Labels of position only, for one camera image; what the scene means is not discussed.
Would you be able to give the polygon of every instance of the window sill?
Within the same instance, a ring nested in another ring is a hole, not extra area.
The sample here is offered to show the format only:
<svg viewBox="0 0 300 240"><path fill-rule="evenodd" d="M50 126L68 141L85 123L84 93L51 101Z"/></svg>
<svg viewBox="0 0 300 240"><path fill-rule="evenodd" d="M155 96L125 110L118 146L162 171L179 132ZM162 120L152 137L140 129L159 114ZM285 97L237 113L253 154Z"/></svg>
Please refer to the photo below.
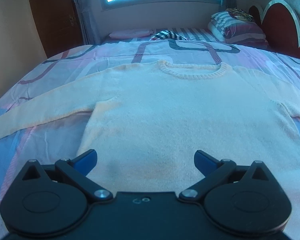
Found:
<svg viewBox="0 0 300 240"><path fill-rule="evenodd" d="M112 10L116 8L144 4L144 3L156 3L156 2L204 2L221 4L221 0L116 0L111 2L104 2L102 6L102 11Z"/></svg>

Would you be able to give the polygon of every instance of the triangular cutout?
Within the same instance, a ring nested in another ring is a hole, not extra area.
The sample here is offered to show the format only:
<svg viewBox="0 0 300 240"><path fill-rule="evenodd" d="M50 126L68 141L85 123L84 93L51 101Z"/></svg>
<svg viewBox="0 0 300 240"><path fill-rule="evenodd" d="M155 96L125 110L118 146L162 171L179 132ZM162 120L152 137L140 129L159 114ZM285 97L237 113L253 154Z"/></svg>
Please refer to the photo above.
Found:
<svg viewBox="0 0 300 240"><path fill-rule="evenodd" d="M253 179L261 179L261 180L269 180L268 177L267 177L267 175L263 171L263 169L260 168L260 167L256 168L256 170L255 170L252 178Z"/></svg>
<svg viewBox="0 0 300 240"><path fill-rule="evenodd" d="M26 174L23 176L22 180L29 180L29 179L38 179L40 178L40 174L37 171L35 166L29 167Z"/></svg>

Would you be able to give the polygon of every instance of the sweater neckline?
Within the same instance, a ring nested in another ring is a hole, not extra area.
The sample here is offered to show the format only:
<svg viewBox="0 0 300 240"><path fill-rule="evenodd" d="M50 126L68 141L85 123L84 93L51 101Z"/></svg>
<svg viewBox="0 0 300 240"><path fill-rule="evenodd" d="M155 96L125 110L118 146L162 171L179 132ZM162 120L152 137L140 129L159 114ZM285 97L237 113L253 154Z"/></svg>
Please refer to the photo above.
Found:
<svg viewBox="0 0 300 240"><path fill-rule="evenodd" d="M227 63L221 62L218 65L195 65L195 64L171 64L165 60L158 61L159 68L166 74L175 76L181 79L192 79L192 80L199 80L199 79L212 79L223 76L228 70L231 69ZM206 69L206 70L216 70L213 73L207 74L182 74L178 73L177 71L173 70L174 68L186 68L186 69Z"/></svg>

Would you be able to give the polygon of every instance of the pink pillow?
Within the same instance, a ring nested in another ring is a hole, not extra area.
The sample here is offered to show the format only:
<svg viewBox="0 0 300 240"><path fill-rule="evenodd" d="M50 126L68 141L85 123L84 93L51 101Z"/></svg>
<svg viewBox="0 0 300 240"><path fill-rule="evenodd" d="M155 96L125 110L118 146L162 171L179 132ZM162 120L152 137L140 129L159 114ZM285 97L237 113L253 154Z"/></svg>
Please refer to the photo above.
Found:
<svg viewBox="0 0 300 240"><path fill-rule="evenodd" d="M125 40L131 38L146 37L152 34L153 34L153 30L150 29L136 29L136 30L115 31L113 33L110 33L109 37L115 40Z"/></svg>

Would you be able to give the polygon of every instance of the bolt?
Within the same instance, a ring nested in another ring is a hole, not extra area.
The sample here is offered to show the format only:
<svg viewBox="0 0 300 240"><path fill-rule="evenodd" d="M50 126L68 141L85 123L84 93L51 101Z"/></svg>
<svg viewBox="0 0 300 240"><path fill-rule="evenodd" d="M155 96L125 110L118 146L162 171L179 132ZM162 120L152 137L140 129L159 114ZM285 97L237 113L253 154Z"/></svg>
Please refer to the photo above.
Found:
<svg viewBox="0 0 300 240"><path fill-rule="evenodd" d="M186 189L186 190L182 191L181 194L184 197L196 197L198 195L198 192L194 189Z"/></svg>
<svg viewBox="0 0 300 240"><path fill-rule="evenodd" d="M94 195L97 198L107 198L110 195L110 192L106 189L98 189L94 192Z"/></svg>

